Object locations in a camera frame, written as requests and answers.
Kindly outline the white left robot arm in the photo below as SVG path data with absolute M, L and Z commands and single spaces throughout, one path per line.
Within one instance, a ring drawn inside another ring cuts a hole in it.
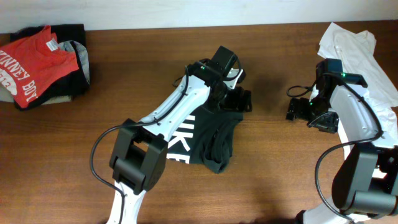
M 233 130 L 252 110 L 251 93 L 238 84 L 245 71 L 201 60 L 187 65 L 174 92 L 138 122 L 116 126 L 109 160 L 115 196 L 108 223 L 136 223 L 145 194 L 167 159 L 202 163 L 214 172 L 231 157 Z

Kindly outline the dark green Nike t-shirt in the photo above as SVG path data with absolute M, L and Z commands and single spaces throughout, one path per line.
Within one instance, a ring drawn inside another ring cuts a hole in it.
M 233 156 L 234 129 L 243 118 L 242 112 L 197 108 L 172 134 L 167 159 L 224 172 Z

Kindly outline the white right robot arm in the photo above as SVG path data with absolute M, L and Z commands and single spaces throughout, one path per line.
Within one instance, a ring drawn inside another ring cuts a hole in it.
M 337 133 L 342 124 L 348 139 L 318 158 L 314 179 L 322 202 L 299 212 L 296 223 L 364 223 L 397 215 L 397 143 L 365 99 L 367 89 L 362 75 L 323 72 L 305 87 L 306 92 L 317 92 L 313 99 L 291 96 L 288 120 L 302 119 L 309 128 L 327 133 Z M 321 190 L 320 166 L 327 155 L 345 146 L 351 150 L 333 179 L 328 200 Z

